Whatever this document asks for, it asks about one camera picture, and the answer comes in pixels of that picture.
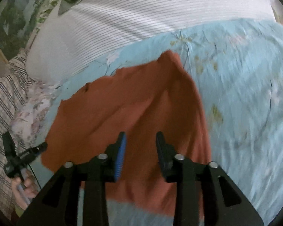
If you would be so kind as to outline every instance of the light blue fabric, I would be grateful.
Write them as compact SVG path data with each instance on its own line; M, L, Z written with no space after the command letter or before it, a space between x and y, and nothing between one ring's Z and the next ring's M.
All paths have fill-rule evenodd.
M70 98L86 82L112 75L117 68L157 59L167 49L180 55L201 94L213 160L267 225L283 206L283 26L279 24L247 19L214 22L161 34L103 55L61 87L38 143L45 139L61 99ZM33 167L45 184L51 173L40 161ZM159 223L148 213L136 208L133 213L121 203L109 202L108 208L109 215L116 210L126 215L126 221L118 215L115 218L127 225L172 224L171 218L159 216L164 219ZM117 219L113 222L111 225L121 225Z

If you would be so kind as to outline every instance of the metal screw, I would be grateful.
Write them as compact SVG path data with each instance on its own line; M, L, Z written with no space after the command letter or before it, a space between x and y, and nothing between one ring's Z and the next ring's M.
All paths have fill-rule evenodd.
M184 156L182 154L177 154L174 156L176 160L182 161L184 159Z
M209 165L211 168L217 168L217 167L218 167L218 164L217 164L215 161L211 161L208 165Z
M100 160L106 160L106 159L108 158L108 155L105 154L105 153L103 153L103 154L99 154L97 157L98 157Z
M67 161L65 164L64 164L64 167L65 168L70 168L73 166L73 163L71 161Z

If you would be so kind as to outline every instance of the orange garment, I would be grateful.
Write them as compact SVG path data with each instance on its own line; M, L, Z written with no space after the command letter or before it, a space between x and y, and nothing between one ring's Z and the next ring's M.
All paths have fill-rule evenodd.
M173 216L176 184L161 175L156 132L194 162L211 160L201 99L178 54L166 51L156 61L118 69L62 101L42 163L55 172L67 161L87 162L120 131L127 133L123 170L117 183L106 183L106 197Z

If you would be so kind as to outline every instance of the black cable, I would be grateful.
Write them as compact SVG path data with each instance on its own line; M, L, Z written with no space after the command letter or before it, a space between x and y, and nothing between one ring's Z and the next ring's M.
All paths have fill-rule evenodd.
M35 179L36 179L36 181L37 181L37 183L38 183L40 189L42 189L42 188L41 188L41 185L40 185L40 183L39 183L39 181L38 181L38 179L37 179L37 176L36 176L35 173L33 172L33 169L31 168L30 164L28 164L28 165L29 165L29 168L31 169L33 175L35 176Z

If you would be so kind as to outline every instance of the checkered blanket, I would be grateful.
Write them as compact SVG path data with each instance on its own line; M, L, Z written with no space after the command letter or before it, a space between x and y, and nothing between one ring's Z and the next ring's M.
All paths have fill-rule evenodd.
M22 51L9 61L10 74L0 78L0 209L10 219L13 210L11 180L3 167L7 160L4 154L2 134L8 131L15 112L26 102L26 89L33 83L25 70L27 52ZM25 145L15 141L16 152L22 152Z

